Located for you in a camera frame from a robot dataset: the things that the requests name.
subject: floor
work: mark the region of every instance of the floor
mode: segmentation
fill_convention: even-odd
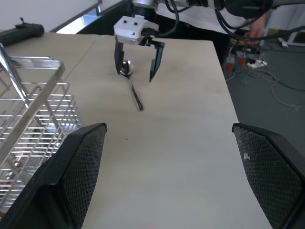
[[[305,47],[283,50],[276,42],[268,42],[264,52],[274,75],[286,84],[305,89]],[[279,133],[305,156],[305,92],[277,85],[276,96],[286,103],[302,105],[300,109],[280,104],[265,80],[237,73],[227,82],[231,98],[241,123]]]

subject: white table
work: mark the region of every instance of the white table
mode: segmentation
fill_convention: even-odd
[[[116,74],[113,37],[46,34],[8,50],[63,60],[82,120],[107,123],[83,229],[271,228],[244,173],[231,132],[237,117],[211,42],[166,40],[151,83],[155,50],[125,46],[144,112]]]

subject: dish rack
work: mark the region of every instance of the dish rack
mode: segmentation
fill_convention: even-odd
[[[52,70],[52,75],[46,82],[21,80],[21,69]],[[9,57],[0,44],[0,217],[81,126],[70,85],[61,81],[64,71],[63,63],[50,57]]]

